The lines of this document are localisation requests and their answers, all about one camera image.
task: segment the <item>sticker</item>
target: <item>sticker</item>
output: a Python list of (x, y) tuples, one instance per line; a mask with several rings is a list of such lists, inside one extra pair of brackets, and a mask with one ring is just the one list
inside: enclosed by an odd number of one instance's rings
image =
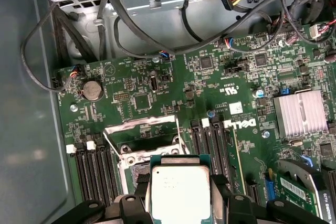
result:
[(231, 115), (241, 114), (243, 112), (243, 106), (241, 102), (235, 102), (229, 104)]
[(292, 183), (289, 183), (288, 181), (284, 180), (283, 178), (280, 178), (281, 185), (290, 190), (292, 193), (296, 194), (299, 196), (301, 199), (307, 201), (306, 199), (306, 194), (303, 190), (301, 190), (299, 187), (293, 185)]

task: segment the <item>blue capacitor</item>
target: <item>blue capacitor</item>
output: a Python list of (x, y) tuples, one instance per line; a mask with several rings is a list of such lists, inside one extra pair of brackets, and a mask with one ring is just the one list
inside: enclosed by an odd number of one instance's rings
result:
[(206, 112), (206, 115), (207, 115), (209, 118), (214, 118), (215, 115), (216, 115), (216, 113), (215, 113), (214, 110), (208, 110), (208, 111)]

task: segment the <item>green circuit board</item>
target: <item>green circuit board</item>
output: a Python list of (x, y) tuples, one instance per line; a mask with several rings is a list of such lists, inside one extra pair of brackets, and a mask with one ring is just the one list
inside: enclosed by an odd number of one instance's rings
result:
[[(335, 37), (316, 46), (297, 41), (280, 47), (279, 41), (288, 36), (288, 32), (278, 35), (273, 45), (253, 54), (211, 44), (186, 55), (170, 55), (169, 60), (158, 63), (120, 58), (83, 65), (83, 74), (58, 94), (64, 140), (67, 145), (75, 144), (77, 152), (81, 147), (85, 149), (89, 140), (106, 148), (89, 156), (69, 155), (77, 203), (102, 197), (109, 204), (116, 195), (123, 194), (117, 158), (101, 134), (108, 126), (151, 116), (176, 115), (179, 129), (174, 123), (139, 125), (113, 135), (118, 147), (127, 143), (133, 151), (149, 150), (169, 144), (179, 131), (192, 154), (211, 154), (213, 173), (230, 174), (235, 193), (247, 194), (253, 184), (257, 194), (254, 200), (263, 206), (268, 200), (265, 174), (270, 168), (277, 169), (278, 159), (303, 161), (300, 156), (304, 153), (316, 167), (327, 164), (336, 168), (335, 136), (328, 132), (305, 134), (300, 137), (300, 146), (289, 145), (280, 137), (273, 103), (273, 98), (284, 90), (320, 90), (326, 120), (335, 119), (336, 66), (323, 61), (326, 52), (336, 48)], [(237, 48), (248, 49), (268, 40), (268, 35), (257, 34), (235, 38), (234, 42)], [(72, 71), (61, 69), (55, 76), (64, 82)], [(88, 80), (101, 84), (100, 100), (89, 102), (83, 97), (81, 90)], [(262, 99), (255, 98), (257, 89), (264, 91)], [(78, 107), (76, 112), (70, 110), (73, 104)], [(210, 124), (219, 127), (218, 143), (213, 131), (211, 137), (204, 137), (202, 119), (208, 119), (209, 112), (215, 113)], [(109, 182), (104, 178), (107, 170), (112, 178)], [(131, 172), (127, 173), (127, 181), (132, 193), (136, 180)]]

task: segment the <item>yellow wire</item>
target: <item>yellow wire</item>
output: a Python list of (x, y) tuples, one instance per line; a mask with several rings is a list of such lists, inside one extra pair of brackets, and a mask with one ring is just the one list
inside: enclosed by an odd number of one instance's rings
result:
[(236, 4), (238, 4), (240, 1), (241, 1), (241, 0), (236, 0), (236, 1), (234, 1), (232, 4), (233, 4), (233, 5), (236, 5)]

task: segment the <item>white label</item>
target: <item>white label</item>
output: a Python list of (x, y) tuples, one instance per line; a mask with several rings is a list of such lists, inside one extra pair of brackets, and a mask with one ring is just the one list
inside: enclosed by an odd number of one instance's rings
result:
[(301, 190), (299, 187), (293, 185), (292, 183), (289, 183), (288, 181), (284, 180), (283, 178), (280, 178), (280, 182), (281, 182), (281, 185), (284, 188), (290, 190), (292, 193), (296, 194), (301, 199), (303, 199), (305, 201), (307, 200), (305, 192), (303, 190)]
[(219, 92), (225, 93), (226, 95), (232, 95), (232, 94), (238, 94), (238, 89), (239, 89), (239, 86), (228, 87), (228, 88), (219, 89)]
[(243, 121), (237, 121), (237, 122), (232, 122), (231, 120), (225, 120), (224, 122), (224, 128), (230, 128), (233, 127), (235, 130), (242, 129), (242, 128), (247, 128), (247, 127), (255, 127), (257, 126), (256, 120), (254, 118), (250, 120), (243, 120)]
[(243, 112), (243, 106), (241, 102), (235, 102), (229, 104), (231, 115), (241, 114)]

